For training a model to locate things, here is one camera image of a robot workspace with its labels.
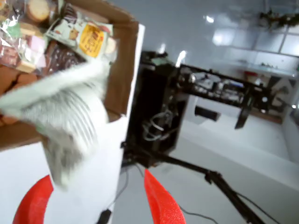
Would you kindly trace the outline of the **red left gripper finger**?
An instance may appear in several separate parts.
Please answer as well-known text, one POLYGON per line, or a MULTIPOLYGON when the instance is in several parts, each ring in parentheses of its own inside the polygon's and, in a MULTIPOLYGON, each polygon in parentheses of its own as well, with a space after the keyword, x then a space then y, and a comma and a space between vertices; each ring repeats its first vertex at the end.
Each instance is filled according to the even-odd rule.
POLYGON ((37 181, 21 200, 13 224, 43 224, 53 190, 49 175, 37 181))

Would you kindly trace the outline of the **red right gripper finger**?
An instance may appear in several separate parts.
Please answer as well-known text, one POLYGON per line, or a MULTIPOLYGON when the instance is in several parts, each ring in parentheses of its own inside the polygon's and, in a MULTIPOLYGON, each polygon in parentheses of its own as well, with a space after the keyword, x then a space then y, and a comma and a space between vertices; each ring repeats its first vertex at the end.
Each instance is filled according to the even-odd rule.
POLYGON ((154 224, 186 224, 175 199, 147 169, 144 172, 144 188, 154 224))

